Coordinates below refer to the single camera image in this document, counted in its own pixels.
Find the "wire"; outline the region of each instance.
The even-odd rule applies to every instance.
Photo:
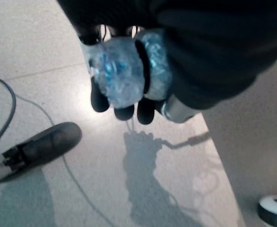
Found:
[[[0,79],[0,83],[10,92],[11,100],[12,100],[9,116],[8,116],[6,122],[4,123],[4,125],[2,126],[2,128],[0,130],[0,139],[1,139],[1,137],[3,136],[5,131],[7,130],[9,124],[11,123],[11,120],[12,120],[13,116],[15,115],[17,101],[16,101],[16,95],[15,95],[13,89],[4,80]]]

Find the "speckled floor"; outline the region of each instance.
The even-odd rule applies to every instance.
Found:
[[[55,123],[83,131],[65,158],[0,184],[0,227],[245,226],[212,140],[214,133],[225,158],[213,117],[221,110],[206,113],[210,132],[201,114],[185,124],[157,115],[143,126],[116,120],[112,110],[95,113],[76,34],[54,0],[0,0],[0,77]],[[9,109],[0,85],[0,126]],[[41,109],[18,98],[0,153],[48,127]],[[231,169],[232,154],[227,174],[240,182],[242,160]]]

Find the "black sleeve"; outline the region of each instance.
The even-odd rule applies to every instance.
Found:
[[[277,60],[277,0],[153,0],[165,27],[173,92],[207,109],[245,90]]]

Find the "gray wall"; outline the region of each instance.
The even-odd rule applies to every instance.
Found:
[[[277,194],[277,65],[204,118],[246,225],[262,227],[257,201]]]

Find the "black jacket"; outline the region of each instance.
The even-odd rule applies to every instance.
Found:
[[[172,92],[207,109],[277,60],[277,0],[58,0],[80,38],[105,24],[165,28]]]

